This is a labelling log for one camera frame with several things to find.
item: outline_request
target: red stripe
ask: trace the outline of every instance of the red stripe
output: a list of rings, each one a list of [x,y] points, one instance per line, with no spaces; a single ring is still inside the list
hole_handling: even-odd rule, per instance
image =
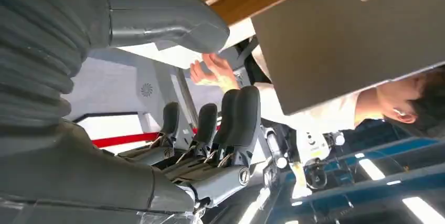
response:
[[[198,129],[194,128],[193,133],[196,134],[197,132]],[[116,136],[116,137],[96,139],[93,140],[92,142],[98,148],[104,148],[119,144],[129,144],[140,141],[151,142],[154,141],[157,138],[157,136],[159,136],[159,132],[151,132],[151,133],[143,133],[137,135]]]

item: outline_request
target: plastic wrap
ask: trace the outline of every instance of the plastic wrap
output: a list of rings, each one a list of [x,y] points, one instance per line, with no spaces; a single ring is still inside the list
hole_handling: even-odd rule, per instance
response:
[[[198,224],[190,213],[154,213],[128,209],[85,206],[76,203],[0,198],[2,224]]]

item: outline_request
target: person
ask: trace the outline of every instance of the person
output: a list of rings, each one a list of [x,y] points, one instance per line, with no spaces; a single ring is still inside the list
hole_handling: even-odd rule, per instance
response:
[[[199,62],[195,61],[190,65],[195,84],[219,86],[223,92],[240,88],[227,60],[216,54],[203,54],[203,61],[211,72],[204,72]],[[443,137],[444,72],[443,68],[438,68],[418,73],[333,99],[294,115],[283,114],[272,84],[254,85],[260,91],[261,117],[296,130],[316,127],[318,131],[328,133],[354,129],[365,119],[385,119],[412,135]]]

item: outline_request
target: man's hand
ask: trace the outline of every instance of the man's hand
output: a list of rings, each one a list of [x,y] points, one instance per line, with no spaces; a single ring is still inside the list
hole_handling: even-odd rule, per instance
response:
[[[211,73],[204,73],[199,61],[190,64],[192,80],[197,85],[219,86],[223,92],[239,89],[234,72],[225,59],[216,54],[203,54],[203,60]]]

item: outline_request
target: man's ear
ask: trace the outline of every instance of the man's ear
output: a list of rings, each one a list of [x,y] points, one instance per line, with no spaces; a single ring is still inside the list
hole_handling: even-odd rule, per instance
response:
[[[414,114],[403,114],[397,115],[397,120],[402,122],[402,123],[414,123],[417,119],[417,116]]]

